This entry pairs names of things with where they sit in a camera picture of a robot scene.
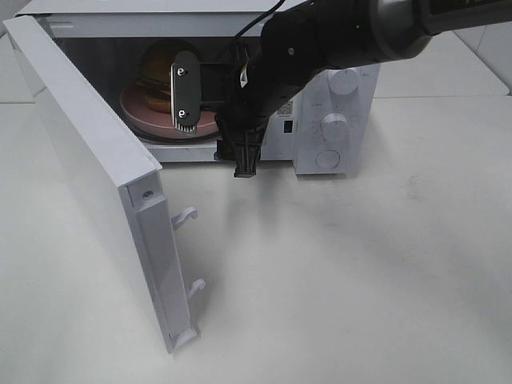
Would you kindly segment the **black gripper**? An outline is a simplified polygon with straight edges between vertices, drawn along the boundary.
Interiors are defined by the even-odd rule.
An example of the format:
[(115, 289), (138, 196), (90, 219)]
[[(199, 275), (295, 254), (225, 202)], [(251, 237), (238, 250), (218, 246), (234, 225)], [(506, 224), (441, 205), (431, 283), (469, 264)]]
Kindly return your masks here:
[(200, 68), (202, 106), (216, 113), (220, 133), (216, 156), (234, 158), (235, 177), (253, 177), (270, 116), (296, 95), (296, 44), (263, 39), (252, 56), (239, 50)]

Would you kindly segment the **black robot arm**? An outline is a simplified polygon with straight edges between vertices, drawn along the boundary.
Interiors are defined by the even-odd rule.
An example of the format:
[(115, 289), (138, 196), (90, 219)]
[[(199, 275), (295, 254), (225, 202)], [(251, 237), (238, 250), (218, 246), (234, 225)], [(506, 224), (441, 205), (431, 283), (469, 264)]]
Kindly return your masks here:
[(270, 116), (315, 75), (414, 58), (445, 31), (510, 20), (509, 1), (305, 1), (279, 12), (222, 80), (214, 157), (250, 178)]

